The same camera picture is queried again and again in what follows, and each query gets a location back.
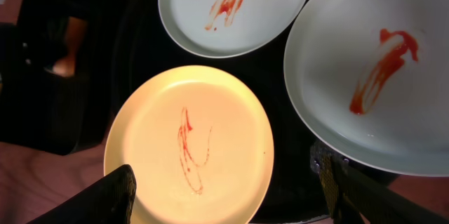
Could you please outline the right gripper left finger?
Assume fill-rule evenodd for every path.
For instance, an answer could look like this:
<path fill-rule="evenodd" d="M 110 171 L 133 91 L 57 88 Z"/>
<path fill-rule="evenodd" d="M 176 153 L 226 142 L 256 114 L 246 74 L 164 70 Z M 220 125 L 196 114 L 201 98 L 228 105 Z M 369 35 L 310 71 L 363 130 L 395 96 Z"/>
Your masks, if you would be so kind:
<path fill-rule="evenodd" d="M 124 164 L 49 212 L 34 224 L 130 224 L 137 183 Z"/>

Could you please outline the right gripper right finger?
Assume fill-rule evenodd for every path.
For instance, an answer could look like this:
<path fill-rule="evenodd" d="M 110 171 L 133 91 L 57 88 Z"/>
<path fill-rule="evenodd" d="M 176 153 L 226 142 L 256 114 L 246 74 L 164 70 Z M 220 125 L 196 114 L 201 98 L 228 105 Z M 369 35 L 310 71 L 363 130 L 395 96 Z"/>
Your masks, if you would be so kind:
<path fill-rule="evenodd" d="M 319 175 L 334 223 L 438 223 L 448 220 L 388 190 L 349 165 L 317 140 L 310 148 L 311 169 Z"/>

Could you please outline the yellow plate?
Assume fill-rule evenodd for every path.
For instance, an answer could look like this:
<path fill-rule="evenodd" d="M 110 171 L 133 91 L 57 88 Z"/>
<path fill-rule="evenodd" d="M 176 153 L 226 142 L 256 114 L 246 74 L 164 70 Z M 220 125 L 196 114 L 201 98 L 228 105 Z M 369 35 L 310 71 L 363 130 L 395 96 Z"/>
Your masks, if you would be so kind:
<path fill-rule="evenodd" d="M 190 65 L 162 72 L 123 104 L 104 172 L 129 165 L 132 223 L 248 223 L 274 166 L 274 140 L 255 94 L 235 76 Z"/>

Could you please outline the light blue plate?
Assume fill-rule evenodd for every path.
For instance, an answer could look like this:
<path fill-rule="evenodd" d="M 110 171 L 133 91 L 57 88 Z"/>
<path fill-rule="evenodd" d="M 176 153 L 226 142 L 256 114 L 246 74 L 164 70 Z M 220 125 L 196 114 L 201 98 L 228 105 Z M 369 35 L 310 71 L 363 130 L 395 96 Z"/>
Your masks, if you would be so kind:
<path fill-rule="evenodd" d="M 306 0 L 158 0 L 168 36 L 204 58 L 232 58 L 268 44 Z"/>
<path fill-rule="evenodd" d="M 302 121 L 344 156 L 448 175 L 448 0 L 309 0 L 284 77 Z"/>

